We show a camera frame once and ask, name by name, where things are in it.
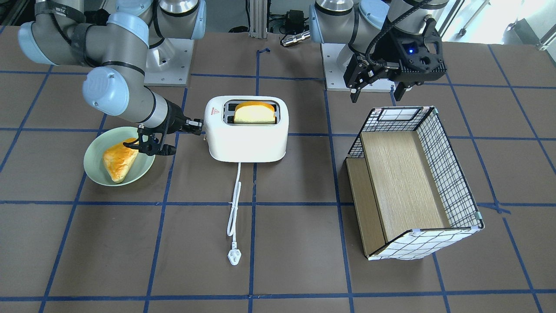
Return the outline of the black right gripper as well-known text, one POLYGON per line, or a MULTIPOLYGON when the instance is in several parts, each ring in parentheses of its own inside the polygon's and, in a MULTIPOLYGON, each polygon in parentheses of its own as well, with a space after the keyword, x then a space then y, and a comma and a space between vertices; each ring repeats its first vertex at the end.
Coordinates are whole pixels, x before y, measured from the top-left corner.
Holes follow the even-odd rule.
POLYGON ((170 101, 165 101, 167 107, 166 117, 157 127, 147 127, 144 123, 138 126, 138 141, 126 144, 129 148, 136 149, 139 153, 149 156, 175 155, 177 149, 173 145, 164 143, 165 136, 170 133, 184 132, 201 134, 203 119, 191 119, 183 115, 179 106, 170 101))

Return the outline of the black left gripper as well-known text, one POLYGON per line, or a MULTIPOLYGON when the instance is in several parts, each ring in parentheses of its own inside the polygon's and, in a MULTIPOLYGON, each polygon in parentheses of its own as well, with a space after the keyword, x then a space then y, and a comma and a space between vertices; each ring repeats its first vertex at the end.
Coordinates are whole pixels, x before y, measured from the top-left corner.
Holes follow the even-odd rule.
POLYGON ((375 48, 370 60, 354 54, 343 74, 350 100, 357 103, 364 87, 380 79, 397 83, 394 99, 399 102, 413 85, 436 81, 447 73, 440 42, 386 41, 375 48))

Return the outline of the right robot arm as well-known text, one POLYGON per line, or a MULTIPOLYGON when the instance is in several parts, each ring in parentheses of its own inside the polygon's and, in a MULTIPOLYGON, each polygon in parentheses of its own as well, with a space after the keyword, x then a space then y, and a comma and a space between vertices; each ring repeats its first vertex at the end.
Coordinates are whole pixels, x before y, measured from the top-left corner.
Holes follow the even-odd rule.
POLYGON ((146 155, 173 155, 169 133, 200 135, 203 119, 145 87, 147 55, 167 38, 198 40, 206 30, 204 0, 119 0, 105 25, 86 22, 83 0, 38 0, 35 20, 20 26, 24 55, 46 65, 91 68, 82 94, 91 107, 137 124, 124 144, 146 155))

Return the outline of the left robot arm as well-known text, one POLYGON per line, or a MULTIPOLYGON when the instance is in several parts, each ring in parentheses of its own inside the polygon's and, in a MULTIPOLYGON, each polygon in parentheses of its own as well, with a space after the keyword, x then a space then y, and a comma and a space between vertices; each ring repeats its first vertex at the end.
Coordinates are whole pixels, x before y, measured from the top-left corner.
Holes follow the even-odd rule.
POLYGON ((350 59, 342 75, 355 103, 377 80, 397 83, 395 100, 405 91, 447 73, 437 18, 446 0, 316 0, 309 30, 317 43, 346 44, 350 59))

